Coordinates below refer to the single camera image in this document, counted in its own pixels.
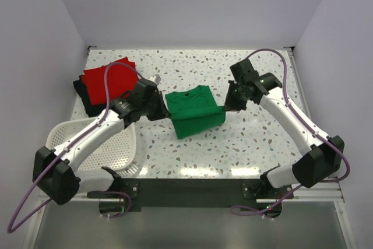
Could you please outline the green t shirt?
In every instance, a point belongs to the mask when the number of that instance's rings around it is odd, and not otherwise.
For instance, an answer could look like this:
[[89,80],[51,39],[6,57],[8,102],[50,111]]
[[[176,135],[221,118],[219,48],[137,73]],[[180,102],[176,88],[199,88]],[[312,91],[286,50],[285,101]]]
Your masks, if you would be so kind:
[[166,102],[178,139],[196,135],[226,120],[224,107],[216,104],[210,87],[206,85],[169,93]]

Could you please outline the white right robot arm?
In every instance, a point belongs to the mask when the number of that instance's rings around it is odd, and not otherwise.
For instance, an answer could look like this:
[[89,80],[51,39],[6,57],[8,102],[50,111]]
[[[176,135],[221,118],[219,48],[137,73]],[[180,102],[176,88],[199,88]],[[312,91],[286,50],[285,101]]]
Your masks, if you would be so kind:
[[225,110],[245,110],[248,101],[261,106],[288,133],[301,154],[297,162],[261,175],[259,190],[264,197],[273,198],[287,185],[311,188],[340,169],[344,141],[315,125],[289,98],[285,82],[270,72],[259,74],[249,59],[232,65],[230,70],[234,79],[229,82]]

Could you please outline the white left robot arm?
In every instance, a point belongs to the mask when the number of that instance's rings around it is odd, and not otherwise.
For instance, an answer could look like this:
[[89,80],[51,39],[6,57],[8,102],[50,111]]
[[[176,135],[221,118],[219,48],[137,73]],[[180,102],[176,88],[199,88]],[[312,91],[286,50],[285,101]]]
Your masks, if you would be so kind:
[[104,142],[127,131],[141,117],[149,121],[170,117],[158,89],[160,81],[158,74],[139,79],[127,98],[112,100],[107,111],[74,137],[53,149],[39,148],[34,158],[33,183],[58,205],[69,202],[76,194],[92,191],[116,197],[121,190],[121,177],[114,169],[102,166],[80,171],[79,167]]

